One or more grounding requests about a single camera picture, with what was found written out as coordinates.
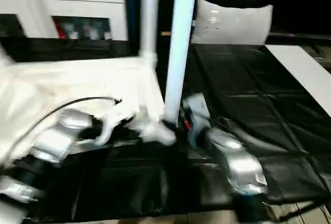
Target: black cable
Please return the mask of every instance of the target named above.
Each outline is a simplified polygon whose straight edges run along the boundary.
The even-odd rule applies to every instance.
[[[44,115],[44,117],[42,117],[39,121],[37,121],[31,128],[29,128],[28,131],[26,131],[23,135],[21,135],[16,141],[15,143],[11,146],[11,148],[8,150],[7,154],[4,156],[4,163],[2,165],[0,165],[0,174],[3,173],[3,170],[6,168],[5,163],[7,161],[9,161],[10,159],[10,155],[11,152],[13,151],[13,149],[15,149],[15,147],[21,143],[42,121],[44,121],[46,118],[48,118],[50,115],[54,114],[55,112],[69,106],[72,105],[74,103],[78,103],[81,101],[89,101],[89,100],[95,100],[95,99],[99,99],[99,100],[111,100],[115,102],[115,105],[117,105],[118,103],[121,102],[121,100],[117,100],[113,97],[107,97],[107,96],[93,96],[93,97],[84,97],[84,98],[79,98],[76,100],[72,100],[69,101],[67,103],[64,103],[62,105],[60,105],[59,107],[55,108],[54,110],[52,110],[51,112],[47,113],[46,115]]]
[[[298,210],[300,210],[298,204],[295,203],[295,205],[296,205],[296,208],[297,208]],[[299,215],[300,215],[300,219],[302,220],[302,223],[303,223],[303,224],[306,224],[305,221],[304,221],[304,219],[303,219],[303,217],[302,217],[302,215],[301,215],[301,214],[299,214]]]
[[[323,213],[323,215],[324,215],[324,217],[325,217],[325,219],[326,219],[327,224],[331,224],[331,222],[330,222],[330,220],[329,220],[329,217],[327,216],[325,210],[324,210],[321,206],[319,206],[319,208],[320,208],[320,210],[322,211],[322,213]]]

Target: white tube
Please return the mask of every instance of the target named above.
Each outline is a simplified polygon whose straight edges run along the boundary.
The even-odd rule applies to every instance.
[[[141,33],[139,55],[156,65],[156,32],[158,0],[141,0]]]
[[[173,123],[177,123],[182,97],[193,8],[194,0],[175,0],[164,106],[164,119]]]

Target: black plastic sheet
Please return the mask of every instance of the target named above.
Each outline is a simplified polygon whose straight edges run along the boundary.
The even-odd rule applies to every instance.
[[[20,61],[98,59],[81,43],[5,43]],[[169,43],[158,51],[165,92]],[[263,46],[195,45],[183,97],[202,92],[215,125],[227,126],[261,162],[271,204],[330,198],[330,117]],[[83,222],[232,208],[225,172],[178,137],[172,147],[127,145],[69,156],[32,222]]]

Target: floor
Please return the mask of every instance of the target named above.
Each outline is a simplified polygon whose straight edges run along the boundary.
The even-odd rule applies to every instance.
[[[296,211],[297,208],[301,208],[309,204],[285,204],[282,206],[273,206],[273,210],[276,216],[282,216],[288,212]],[[79,224],[236,224],[236,217],[233,211],[211,211],[201,213],[190,213],[187,215],[172,215],[162,217],[145,217],[145,218],[133,218],[122,220],[104,220],[104,221],[90,221],[81,222]],[[314,209],[308,213],[302,214],[299,217],[293,218],[289,221],[282,223],[288,224],[330,224],[331,215],[327,212],[323,206],[321,208]]]

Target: white pillow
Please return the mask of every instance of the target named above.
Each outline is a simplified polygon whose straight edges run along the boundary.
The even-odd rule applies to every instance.
[[[192,43],[264,44],[269,34],[273,7],[225,8],[198,0]]]

